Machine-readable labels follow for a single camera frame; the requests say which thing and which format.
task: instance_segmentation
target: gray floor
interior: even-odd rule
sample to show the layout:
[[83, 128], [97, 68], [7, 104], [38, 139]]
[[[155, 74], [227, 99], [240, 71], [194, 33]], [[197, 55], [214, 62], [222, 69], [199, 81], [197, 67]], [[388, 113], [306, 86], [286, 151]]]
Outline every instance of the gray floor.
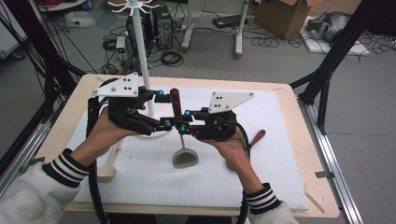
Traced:
[[[115, 16], [101, 7], [95, 8], [92, 15], [97, 22], [94, 27], [70, 30], [68, 34], [92, 66], [98, 68], [104, 62], [102, 37], [123, 25], [125, 17]], [[196, 23], [213, 27], [210, 16]], [[250, 22], [249, 27], [256, 26]], [[193, 38], [180, 67], [156, 67], [161, 77], [291, 83], [313, 72], [325, 57], [308, 53], [304, 45], [293, 48], [281, 41], [279, 47], [265, 49], [244, 39], [243, 57], [235, 59], [233, 36], [197, 30]], [[62, 39], [72, 63], [91, 70], [66, 39]], [[348, 56], [336, 70], [330, 89], [326, 130], [365, 223], [396, 222], [395, 57], [394, 51], [378, 55], [371, 51], [370, 56], [361, 58], [359, 63], [356, 57]], [[149, 72], [151, 76], [158, 76], [153, 70]], [[43, 102], [43, 96], [28, 60], [0, 62], [0, 86], [2, 155]], [[176, 223], [169, 218], [160, 219], [165, 220], [163, 223]], [[346, 223], [343, 215], [337, 219], [298, 220], [301, 223]], [[97, 223], [93, 214], [75, 213], [65, 213], [61, 223], [71, 221]]]

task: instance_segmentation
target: black metal frame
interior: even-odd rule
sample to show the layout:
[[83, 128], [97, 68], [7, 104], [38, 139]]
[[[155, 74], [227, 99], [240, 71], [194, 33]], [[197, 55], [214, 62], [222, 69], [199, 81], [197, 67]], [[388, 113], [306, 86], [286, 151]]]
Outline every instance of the black metal frame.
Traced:
[[325, 117], [332, 74], [386, 1], [392, 0], [362, 0], [319, 68], [308, 76], [290, 84], [295, 89], [308, 83], [305, 90], [298, 95], [299, 100], [308, 105], [312, 105], [320, 93], [318, 126], [320, 132], [324, 135], [326, 134]]

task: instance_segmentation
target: wooden tabletop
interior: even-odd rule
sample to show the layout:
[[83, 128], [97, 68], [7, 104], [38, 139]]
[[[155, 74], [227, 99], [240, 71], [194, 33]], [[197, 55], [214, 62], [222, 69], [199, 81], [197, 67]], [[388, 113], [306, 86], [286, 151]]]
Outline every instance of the wooden tabletop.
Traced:
[[[56, 158], [67, 146], [73, 131], [87, 108], [87, 100], [92, 91], [104, 80], [117, 77], [109, 75], [86, 75], [78, 83], [75, 91], [53, 125], [36, 157], [45, 157], [46, 162]], [[323, 171], [318, 153], [304, 122], [291, 87], [287, 84], [241, 82], [189, 78], [151, 77], [153, 85], [175, 85], [186, 87], [233, 88], [244, 90], [273, 91], [280, 105], [290, 143], [304, 185], [309, 209], [293, 212], [296, 217], [338, 217], [339, 209], [335, 202], [327, 178], [317, 178], [315, 172]], [[180, 214], [197, 216], [238, 216], [239, 209], [213, 207], [181, 207], [139, 204], [104, 204], [105, 211], [115, 213], [140, 214]], [[71, 203], [68, 211], [94, 211], [91, 203]]]

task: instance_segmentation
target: striped sleeve cuff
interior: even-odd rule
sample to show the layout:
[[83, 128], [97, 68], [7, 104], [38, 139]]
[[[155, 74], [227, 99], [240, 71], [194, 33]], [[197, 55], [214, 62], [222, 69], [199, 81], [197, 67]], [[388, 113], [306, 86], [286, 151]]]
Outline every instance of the striped sleeve cuff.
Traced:
[[65, 149], [55, 160], [43, 165], [43, 171], [59, 183], [76, 188], [90, 170], [73, 160], [70, 157], [71, 152], [72, 150]]
[[250, 213], [253, 215], [265, 213], [277, 208], [281, 204], [281, 201], [272, 191], [271, 185], [269, 183], [264, 183], [262, 185], [264, 186], [264, 189], [259, 190], [256, 193], [246, 194], [244, 192], [244, 197], [250, 206]]

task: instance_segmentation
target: wooden handle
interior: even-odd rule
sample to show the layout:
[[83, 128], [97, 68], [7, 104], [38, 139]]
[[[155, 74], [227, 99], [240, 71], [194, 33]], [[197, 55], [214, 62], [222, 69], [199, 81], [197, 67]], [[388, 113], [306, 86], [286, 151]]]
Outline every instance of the wooden handle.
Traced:
[[181, 105], [180, 105], [180, 95], [178, 94], [178, 89], [173, 88], [171, 91], [172, 107], [174, 110], [174, 115], [177, 117], [178, 121], [183, 121], [181, 115]]
[[265, 134], [266, 134], [266, 131], [264, 129], [259, 130], [259, 132], [256, 134], [256, 136], [250, 142], [250, 147], [253, 147], [258, 141], [260, 141], [265, 136]]

